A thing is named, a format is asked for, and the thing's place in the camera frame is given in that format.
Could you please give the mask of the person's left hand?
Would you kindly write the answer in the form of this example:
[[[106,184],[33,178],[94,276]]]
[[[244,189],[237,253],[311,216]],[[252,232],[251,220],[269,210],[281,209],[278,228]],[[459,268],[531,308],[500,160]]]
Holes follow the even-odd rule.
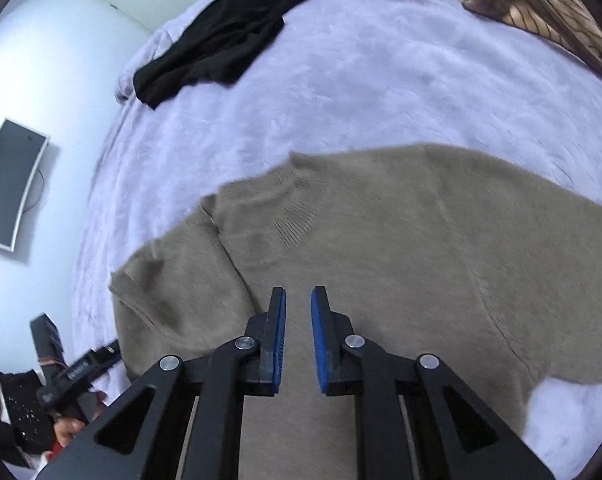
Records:
[[[92,419],[96,419],[106,407],[106,403],[104,403],[104,401],[107,400],[107,394],[103,391],[97,390],[94,391],[92,396],[96,399],[96,406],[94,415],[92,415]],[[86,425],[84,422],[81,422],[80,419],[72,417],[60,417],[54,423],[54,435],[56,436],[56,440],[59,445],[62,448],[65,448],[85,427]]]

